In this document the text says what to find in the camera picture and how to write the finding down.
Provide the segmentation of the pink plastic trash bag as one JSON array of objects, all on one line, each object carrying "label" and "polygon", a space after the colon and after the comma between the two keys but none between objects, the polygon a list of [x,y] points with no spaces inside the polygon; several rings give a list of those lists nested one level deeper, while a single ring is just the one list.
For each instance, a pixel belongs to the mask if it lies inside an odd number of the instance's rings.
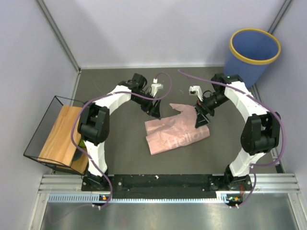
[{"label": "pink plastic trash bag", "polygon": [[193,106],[177,103],[170,106],[179,114],[145,122],[151,155],[184,147],[210,136],[206,125],[195,127],[197,115]]}]

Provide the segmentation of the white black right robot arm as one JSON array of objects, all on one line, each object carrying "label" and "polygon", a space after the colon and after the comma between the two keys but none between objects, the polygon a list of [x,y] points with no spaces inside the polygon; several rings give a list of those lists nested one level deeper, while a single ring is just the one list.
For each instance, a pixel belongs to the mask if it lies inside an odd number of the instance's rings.
[{"label": "white black right robot arm", "polygon": [[197,96],[194,106],[197,118],[195,127],[207,125],[215,109],[231,101],[244,119],[245,125],[240,137],[241,150],[224,172],[223,182],[212,182],[212,189],[227,187],[237,190],[245,186],[252,165],[279,144],[280,124],[278,115],[273,115],[254,100],[238,75],[215,74],[212,79],[214,92],[206,97],[200,86],[191,86],[190,95]]}]

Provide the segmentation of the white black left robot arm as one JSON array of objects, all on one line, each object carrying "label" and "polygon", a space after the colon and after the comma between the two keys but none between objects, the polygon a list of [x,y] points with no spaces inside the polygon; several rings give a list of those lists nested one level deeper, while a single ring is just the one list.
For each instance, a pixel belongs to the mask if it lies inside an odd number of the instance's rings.
[{"label": "white black left robot arm", "polygon": [[83,180],[85,190],[93,188],[99,191],[108,187],[105,141],[110,132],[110,115],[115,110],[128,101],[134,101],[146,114],[161,117],[161,101],[156,100],[156,95],[163,85],[157,79],[153,80],[148,91],[146,85],[147,79],[135,73],[131,80],[121,81],[108,97],[91,102],[82,111],[77,130],[89,155],[88,171]]}]

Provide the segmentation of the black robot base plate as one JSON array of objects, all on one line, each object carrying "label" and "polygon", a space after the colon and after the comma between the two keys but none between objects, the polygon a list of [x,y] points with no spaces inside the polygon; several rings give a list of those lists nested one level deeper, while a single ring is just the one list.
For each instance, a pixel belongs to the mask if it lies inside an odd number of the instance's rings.
[{"label": "black robot base plate", "polygon": [[242,194],[252,189],[250,176],[228,179],[213,174],[110,175],[114,199],[213,198],[217,191]]}]

